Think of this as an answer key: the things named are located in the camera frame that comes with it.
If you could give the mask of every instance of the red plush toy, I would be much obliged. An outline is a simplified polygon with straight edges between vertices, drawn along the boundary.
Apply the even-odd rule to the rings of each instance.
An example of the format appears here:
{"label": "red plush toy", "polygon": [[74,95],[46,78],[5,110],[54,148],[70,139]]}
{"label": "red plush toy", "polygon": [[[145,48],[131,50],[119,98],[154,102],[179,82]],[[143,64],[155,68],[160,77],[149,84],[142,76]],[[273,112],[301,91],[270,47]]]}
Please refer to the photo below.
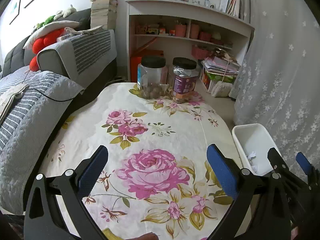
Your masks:
{"label": "red plush toy", "polygon": [[[63,33],[64,28],[52,31],[48,33],[46,36],[41,37],[35,41],[35,43],[32,46],[32,51],[34,54],[38,54],[41,50],[48,47],[49,45],[52,45],[57,42],[57,38],[61,36]],[[34,58],[31,60],[29,68],[31,71],[38,71],[39,65],[37,62],[37,56],[35,55]]]}

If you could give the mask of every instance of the floral tablecloth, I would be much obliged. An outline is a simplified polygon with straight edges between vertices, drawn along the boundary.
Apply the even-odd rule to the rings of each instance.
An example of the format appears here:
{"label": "floral tablecloth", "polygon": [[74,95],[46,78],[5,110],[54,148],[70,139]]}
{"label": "floral tablecloth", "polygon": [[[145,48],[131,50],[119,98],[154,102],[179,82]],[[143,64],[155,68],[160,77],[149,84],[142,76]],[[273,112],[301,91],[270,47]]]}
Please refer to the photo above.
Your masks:
{"label": "floral tablecloth", "polygon": [[231,133],[197,92],[181,105],[137,94],[133,83],[114,84],[70,116],[40,172],[61,175],[104,145],[108,163],[83,202],[108,239],[148,232],[160,240],[206,238],[232,201],[208,164],[206,149],[215,143],[241,167]]}

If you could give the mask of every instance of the trash can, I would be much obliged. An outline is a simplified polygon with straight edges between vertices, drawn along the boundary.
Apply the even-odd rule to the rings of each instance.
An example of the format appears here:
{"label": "trash can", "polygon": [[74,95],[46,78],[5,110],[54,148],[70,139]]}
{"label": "trash can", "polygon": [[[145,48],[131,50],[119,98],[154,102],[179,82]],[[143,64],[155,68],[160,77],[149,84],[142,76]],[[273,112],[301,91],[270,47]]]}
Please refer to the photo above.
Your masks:
{"label": "trash can", "polygon": [[[232,137],[244,168],[258,176],[263,176],[273,170],[268,160],[268,151],[270,148],[275,148],[279,154],[280,151],[262,124],[237,125],[232,130]],[[252,152],[255,152],[256,157],[251,159],[250,164],[247,156]]]}

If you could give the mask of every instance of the gray curtain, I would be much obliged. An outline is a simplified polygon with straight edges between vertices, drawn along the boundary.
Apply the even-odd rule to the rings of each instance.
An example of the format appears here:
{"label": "gray curtain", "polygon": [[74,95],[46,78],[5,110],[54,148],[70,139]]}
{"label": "gray curtain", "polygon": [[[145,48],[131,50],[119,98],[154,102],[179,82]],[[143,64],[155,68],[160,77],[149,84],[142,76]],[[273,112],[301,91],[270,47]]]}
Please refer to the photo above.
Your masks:
{"label": "gray curtain", "polygon": [[298,152],[320,168],[319,24],[304,0],[244,3],[255,33],[230,92],[234,122],[264,125],[291,171],[305,178]]}

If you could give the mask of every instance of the stack of books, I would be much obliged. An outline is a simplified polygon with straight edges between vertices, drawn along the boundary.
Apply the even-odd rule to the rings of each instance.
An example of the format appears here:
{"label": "stack of books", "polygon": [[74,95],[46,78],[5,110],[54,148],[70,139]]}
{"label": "stack of books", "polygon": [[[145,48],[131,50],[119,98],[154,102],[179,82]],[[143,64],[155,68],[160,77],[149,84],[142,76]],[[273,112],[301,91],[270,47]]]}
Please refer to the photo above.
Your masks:
{"label": "stack of books", "polygon": [[239,18],[240,0],[221,0],[219,10]]}
{"label": "stack of books", "polygon": [[118,0],[91,0],[91,28],[102,25],[104,29],[116,28]]}
{"label": "stack of books", "polygon": [[200,79],[209,93],[214,91],[218,81],[234,83],[238,76],[239,64],[218,57],[207,58],[199,62],[203,66]]}

